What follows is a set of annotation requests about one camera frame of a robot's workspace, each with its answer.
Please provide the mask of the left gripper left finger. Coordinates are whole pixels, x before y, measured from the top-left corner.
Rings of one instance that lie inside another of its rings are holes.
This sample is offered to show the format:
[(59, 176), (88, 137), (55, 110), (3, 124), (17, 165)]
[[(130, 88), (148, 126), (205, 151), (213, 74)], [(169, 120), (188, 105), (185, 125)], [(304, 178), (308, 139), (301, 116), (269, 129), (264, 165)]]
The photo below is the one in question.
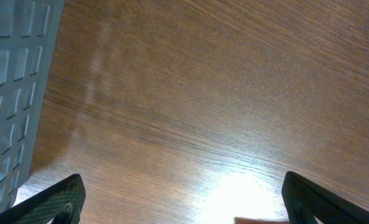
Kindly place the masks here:
[(0, 213), (0, 224), (78, 224), (86, 198), (80, 174), (73, 174)]

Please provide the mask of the grey plastic mesh basket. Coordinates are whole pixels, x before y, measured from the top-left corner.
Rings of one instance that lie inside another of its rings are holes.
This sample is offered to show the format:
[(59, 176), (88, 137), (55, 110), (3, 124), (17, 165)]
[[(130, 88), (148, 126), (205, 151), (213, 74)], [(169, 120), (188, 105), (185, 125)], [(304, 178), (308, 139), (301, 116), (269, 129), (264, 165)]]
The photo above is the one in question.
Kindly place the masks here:
[(0, 213), (29, 178), (63, 5), (0, 0)]

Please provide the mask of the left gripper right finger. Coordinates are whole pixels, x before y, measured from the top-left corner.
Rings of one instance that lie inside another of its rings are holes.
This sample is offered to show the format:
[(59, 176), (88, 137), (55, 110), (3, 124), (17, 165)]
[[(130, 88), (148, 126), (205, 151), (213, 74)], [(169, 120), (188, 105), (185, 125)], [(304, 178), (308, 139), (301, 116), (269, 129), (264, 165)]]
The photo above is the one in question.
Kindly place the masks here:
[(369, 211), (295, 172), (286, 173), (281, 193), (290, 223), (369, 224)]

